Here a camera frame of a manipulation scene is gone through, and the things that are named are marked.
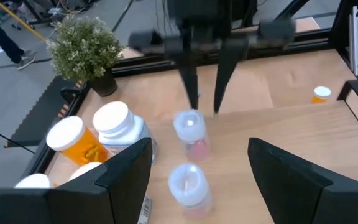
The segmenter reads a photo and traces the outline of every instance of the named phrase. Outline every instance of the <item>white lid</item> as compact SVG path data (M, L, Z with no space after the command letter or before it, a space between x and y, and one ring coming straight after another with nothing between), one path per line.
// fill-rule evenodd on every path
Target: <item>white lid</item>
M99 166L101 164L101 162L90 162L88 164L85 164L83 166L81 166L78 170L76 170L70 177L70 179L68 180L73 180L81 175L83 175L84 173L88 172L89 170Z
M93 126L100 133L114 133L125 128L133 120L128 106L115 101L102 106L93 116Z
M85 124L77 116L69 116L55 124L48 132L47 145L56 151L72 147L85 132Z
M314 93L320 98L328 98L331 95L331 90L325 86L317 86Z
M23 189L23 188L41 188L49 189L53 185L49 181L48 176L45 174L32 174L24 179L22 179L14 188Z
M174 198L184 206L199 204L209 191L203 171L194 164L177 167L170 174L168 185Z
M177 114L173 127L183 141L198 141L206 134L204 117L196 110L185 110Z

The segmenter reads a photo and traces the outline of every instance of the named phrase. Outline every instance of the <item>white pill bottle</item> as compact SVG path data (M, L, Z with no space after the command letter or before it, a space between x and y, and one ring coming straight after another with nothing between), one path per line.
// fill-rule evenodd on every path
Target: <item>white pill bottle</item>
M52 189L53 184L45 174L32 174L15 185L16 189Z
M112 154L120 153L138 140L152 138L150 129L140 116L134 115L121 101L102 106L93 116L99 142ZM157 143L152 139L152 164L157 157Z

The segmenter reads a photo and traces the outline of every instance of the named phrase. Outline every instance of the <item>metal bracket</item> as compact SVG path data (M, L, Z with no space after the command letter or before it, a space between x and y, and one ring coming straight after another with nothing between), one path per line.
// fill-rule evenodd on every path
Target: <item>metal bracket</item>
M355 76L358 76L358 6L352 8L349 17L349 58L351 70Z
M66 103L70 104L74 101L75 96L81 94L81 89L77 88L67 88L64 87L60 90L60 96L66 101Z

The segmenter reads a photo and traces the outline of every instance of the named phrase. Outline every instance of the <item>plant pot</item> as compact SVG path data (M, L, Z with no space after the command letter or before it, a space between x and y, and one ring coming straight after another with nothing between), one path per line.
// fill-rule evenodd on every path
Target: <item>plant pot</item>
M102 77L89 81L89 85L101 97L112 95L118 88L111 68L107 68Z

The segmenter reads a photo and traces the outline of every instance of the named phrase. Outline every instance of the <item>jeans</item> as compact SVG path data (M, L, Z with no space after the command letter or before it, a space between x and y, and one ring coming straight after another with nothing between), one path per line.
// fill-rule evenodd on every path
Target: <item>jeans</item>
M0 28L0 46L13 63L19 63L22 60L24 51L6 35L2 28Z

